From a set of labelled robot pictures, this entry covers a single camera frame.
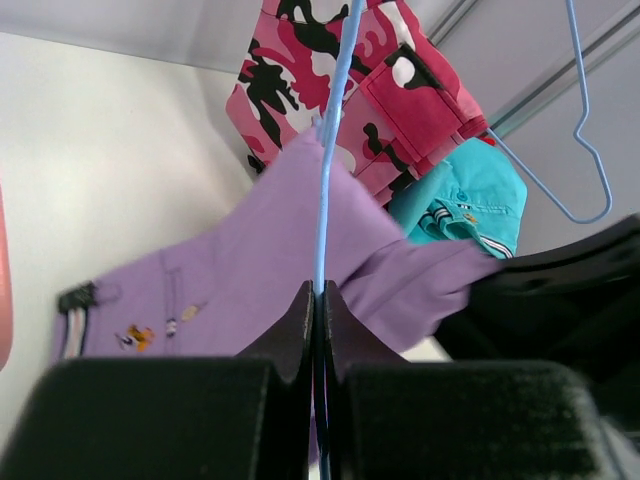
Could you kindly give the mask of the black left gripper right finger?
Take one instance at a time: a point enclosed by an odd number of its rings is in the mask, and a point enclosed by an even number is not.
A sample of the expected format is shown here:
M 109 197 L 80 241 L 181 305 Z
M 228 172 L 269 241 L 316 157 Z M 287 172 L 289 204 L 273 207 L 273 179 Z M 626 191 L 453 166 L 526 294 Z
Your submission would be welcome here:
M 579 377 L 542 361 L 412 363 L 324 293 L 329 479 L 611 479 Z

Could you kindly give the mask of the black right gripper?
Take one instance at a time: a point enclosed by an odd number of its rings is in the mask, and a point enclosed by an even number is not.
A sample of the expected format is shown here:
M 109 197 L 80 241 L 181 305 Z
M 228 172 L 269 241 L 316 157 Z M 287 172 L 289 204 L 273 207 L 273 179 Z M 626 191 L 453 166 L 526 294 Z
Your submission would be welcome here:
M 639 217 L 504 260 L 436 340 L 455 360 L 546 360 L 577 372 L 601 414 L 639 427 Z

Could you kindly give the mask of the blue hanger with purple trousers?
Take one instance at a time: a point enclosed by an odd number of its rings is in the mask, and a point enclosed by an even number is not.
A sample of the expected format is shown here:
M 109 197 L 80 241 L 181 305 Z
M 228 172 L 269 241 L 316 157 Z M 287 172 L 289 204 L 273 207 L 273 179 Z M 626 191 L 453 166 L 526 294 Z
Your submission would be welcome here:
M 349 8 L 349 15 L 343 21 L 339 52 L 325 114 L 323 117 L 314 120 L 317 139 L 323 147 L 313 262 L 314 311 L 312 333 L 313 407 L 319 456 L 319 478 L 321 480 L 326 480 L 331 477 L 325 386 L 326 362 L 324 354 L 326 328 L 325 268 L 330 203 L 330 177 L 337 135 L 342 118 L 344 92 L 365 5 L 366 2 L 363 0 L 354 0 Z

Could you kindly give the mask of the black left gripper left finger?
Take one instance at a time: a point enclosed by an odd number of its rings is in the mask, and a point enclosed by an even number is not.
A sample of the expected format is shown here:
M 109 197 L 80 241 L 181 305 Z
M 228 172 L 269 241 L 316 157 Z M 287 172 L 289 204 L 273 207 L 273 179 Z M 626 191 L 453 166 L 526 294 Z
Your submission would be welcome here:
M 5 479 L 304 479 L 314 295 L 233 357 L 81 359 L 49 369 Z

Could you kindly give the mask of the purple trousers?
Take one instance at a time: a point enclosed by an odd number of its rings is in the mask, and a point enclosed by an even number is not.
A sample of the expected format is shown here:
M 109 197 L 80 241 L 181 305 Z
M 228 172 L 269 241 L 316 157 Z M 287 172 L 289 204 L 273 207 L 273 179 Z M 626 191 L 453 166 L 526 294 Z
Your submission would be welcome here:
M 63 293 L 52 357 L 232 356 L 313 275 L 323 150 L 292 140 L 213 230 Z M 409 243 L 339 163 L 331 168 L 326 275 L 352 314 L 404 352 L 462 310 L 498 261 L 472 241 Z

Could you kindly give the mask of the teal trousers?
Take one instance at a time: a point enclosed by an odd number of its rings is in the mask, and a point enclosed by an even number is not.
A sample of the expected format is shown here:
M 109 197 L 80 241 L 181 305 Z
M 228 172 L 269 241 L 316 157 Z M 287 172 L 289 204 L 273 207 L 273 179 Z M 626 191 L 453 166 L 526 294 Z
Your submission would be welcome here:
M 509 159 L 473 138 L 395 193 L 388 212 L 416 244 L 473 239 L 507 259 L 516 254 L 527 197 L 527 186 Z

